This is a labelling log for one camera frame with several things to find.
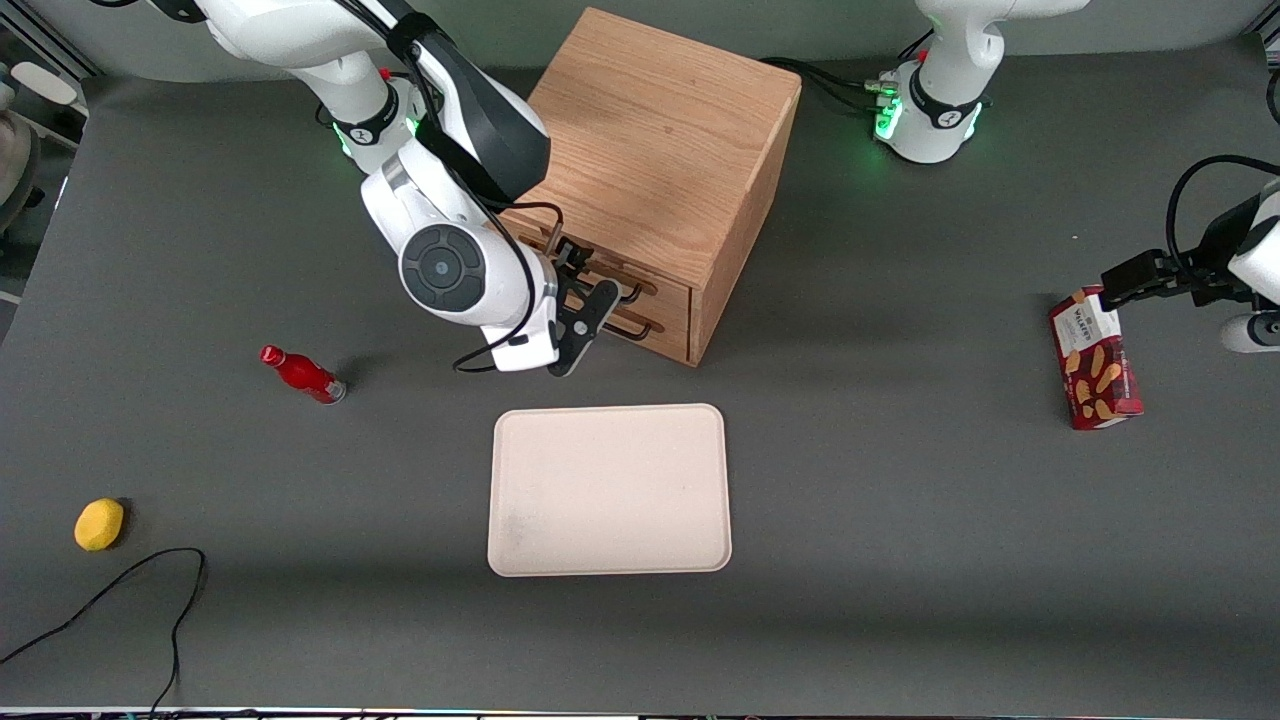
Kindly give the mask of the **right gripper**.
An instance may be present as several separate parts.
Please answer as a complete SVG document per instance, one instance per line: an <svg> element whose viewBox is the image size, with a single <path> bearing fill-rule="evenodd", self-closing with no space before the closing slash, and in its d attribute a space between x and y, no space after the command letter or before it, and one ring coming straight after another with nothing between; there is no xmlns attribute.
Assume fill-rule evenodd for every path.
<svg viewBox="0 0 1280 720"><path fill-rule="evenodd" d="M553 259L553 270L517 270L500 293L504 307L486 324L486 342L499 372L553 366L562 359L561 337L567 318L562 286L580 284L593 249L564 240L564 256Z"/></svg>

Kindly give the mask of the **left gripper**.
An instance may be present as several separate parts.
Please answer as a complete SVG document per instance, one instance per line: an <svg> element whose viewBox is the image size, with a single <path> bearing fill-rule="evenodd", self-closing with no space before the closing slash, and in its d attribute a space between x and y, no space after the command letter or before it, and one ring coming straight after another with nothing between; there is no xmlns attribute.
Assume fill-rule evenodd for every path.
<svg viewBox="0 0 1280 720"><path fill-rule="evenodd" d="M1197 249L1204 273L1196 287L1178 255L1147 250L1101 274L1101 301L1140 301L1192 292L1196 306L1279 300L1279 182L1215 218Z"/></svg>

